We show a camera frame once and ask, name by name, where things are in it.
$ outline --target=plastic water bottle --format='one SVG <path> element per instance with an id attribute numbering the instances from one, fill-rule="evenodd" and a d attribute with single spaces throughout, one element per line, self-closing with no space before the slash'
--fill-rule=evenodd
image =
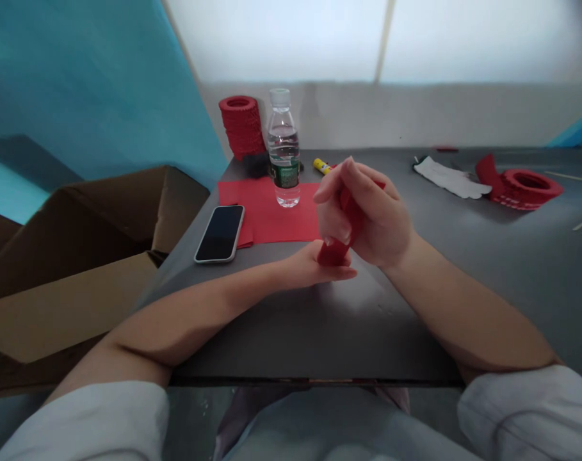
<path id="1" fill-rule="evenodd" d="M 267 126 L 267 149 L 278 203 L 294 207 L 299 203 L 299 138 L 291 116 L 291 92 L 270 90 L 273 113 Z"/>

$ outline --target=white glove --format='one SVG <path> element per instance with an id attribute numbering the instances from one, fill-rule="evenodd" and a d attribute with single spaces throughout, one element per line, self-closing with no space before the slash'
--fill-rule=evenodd
<path id="1" fill-rule="evenodd" d="M 470 180 L 468 173 L 442 166 L 430 156 L 425 157 L 420 164 L 414 165 L 414 170 L 436 186 L 462 198 L 481 198 L 483 194 L 491 192 L 491 186 L 474 182 Z"/>

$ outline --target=fingernail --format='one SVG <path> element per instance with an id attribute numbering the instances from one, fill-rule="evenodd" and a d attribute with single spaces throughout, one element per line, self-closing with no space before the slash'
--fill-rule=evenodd
<path id="1" fill-rule="evenodd" d="M 350 162 L 348 162 L 348 168 L 350 169 L 351 173 L 357 174 L 359 173 L 359 169 L 357 168 L 357 164 L 355 163 L 355 161 L 353 160 L 353 158 L 350 158 Z"/>

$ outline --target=water bottle cap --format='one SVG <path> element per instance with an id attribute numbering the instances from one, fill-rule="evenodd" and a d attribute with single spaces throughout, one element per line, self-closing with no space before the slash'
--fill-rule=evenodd
<path id="1" fill-rule="evenodd" d="M 270 101 L 272 107 L 290 107 L 291 92 L 286 88 L 274 88 L 270 90 Z"/>

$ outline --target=floor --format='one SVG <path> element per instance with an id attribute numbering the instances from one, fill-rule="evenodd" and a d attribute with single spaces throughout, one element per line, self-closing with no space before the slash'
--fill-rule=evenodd
<path id="1" fill-rule="evenodd" d="M 233 387 L 169 389 L 170 419 L 163 448 L 164 461 L 209 461 L 214 437 L 235 389 Z M 0 448 L 13 431 L 45 401 L 48 393 L 0 399 Z M 472 450 L 458 428 L 457 389 L 410 390 L 413 416 Z"/>

